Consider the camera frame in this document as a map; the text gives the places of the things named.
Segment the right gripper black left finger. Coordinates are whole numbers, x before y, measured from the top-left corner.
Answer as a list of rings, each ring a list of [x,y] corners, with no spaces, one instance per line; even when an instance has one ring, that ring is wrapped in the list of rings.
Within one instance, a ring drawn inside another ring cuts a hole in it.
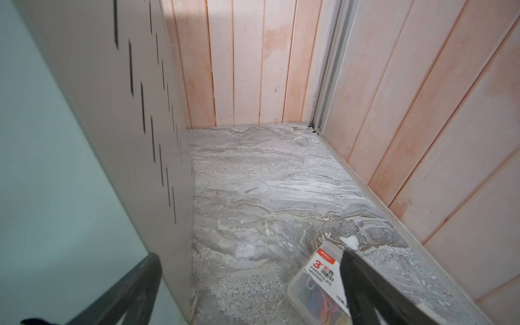
[[[163,269],[156,253],[148,254],[69,324],[148,324]]]

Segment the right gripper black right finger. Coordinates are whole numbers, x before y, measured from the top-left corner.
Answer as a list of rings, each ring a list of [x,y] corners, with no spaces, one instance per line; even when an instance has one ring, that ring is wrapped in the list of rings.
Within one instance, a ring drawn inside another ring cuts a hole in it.
[[[353,251],[343,252],[340,275],[353,324],[436,323]]]

